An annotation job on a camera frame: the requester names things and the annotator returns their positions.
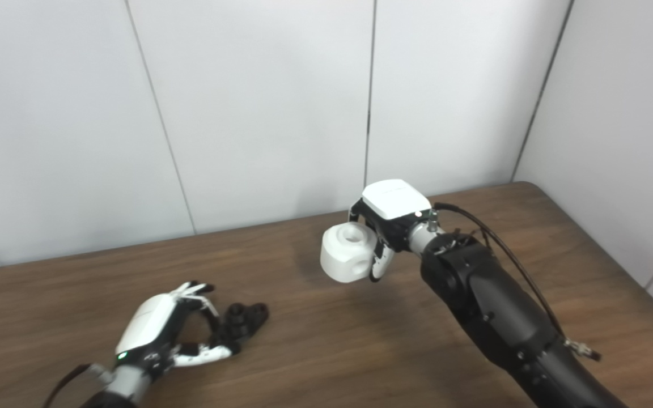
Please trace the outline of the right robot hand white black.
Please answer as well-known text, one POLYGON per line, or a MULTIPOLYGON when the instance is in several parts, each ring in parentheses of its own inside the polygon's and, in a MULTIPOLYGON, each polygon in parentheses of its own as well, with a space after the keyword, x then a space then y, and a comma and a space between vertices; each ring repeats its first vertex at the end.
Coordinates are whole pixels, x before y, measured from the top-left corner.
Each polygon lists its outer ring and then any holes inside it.
POLYGON ((443 233, 438 212, 424 194, 402 179, 386 179, 367 185, 348 210, 347 219, 360 219, 378 242, 371 253, 368 278, 380 281, 396 253, 421 257, 428 243, 443 233))

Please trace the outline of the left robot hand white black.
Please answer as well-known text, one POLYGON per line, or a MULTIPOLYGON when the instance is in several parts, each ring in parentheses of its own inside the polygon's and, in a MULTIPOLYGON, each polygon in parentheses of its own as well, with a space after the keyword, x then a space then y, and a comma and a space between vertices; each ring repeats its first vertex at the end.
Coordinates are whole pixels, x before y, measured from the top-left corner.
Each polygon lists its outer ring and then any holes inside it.
POLYGON ((103 392, 117 405, 138 406, 148 387, 174 368, 195 367, 227 359, 241 351, 231 340, 217 338, 220 315, 206 297, 213 285, 189 281, 145 300, 135 311, 116 347, 111 382, 103 392), (200 313, 211 330, 206 343, 178 344, 192 313, 200 313))

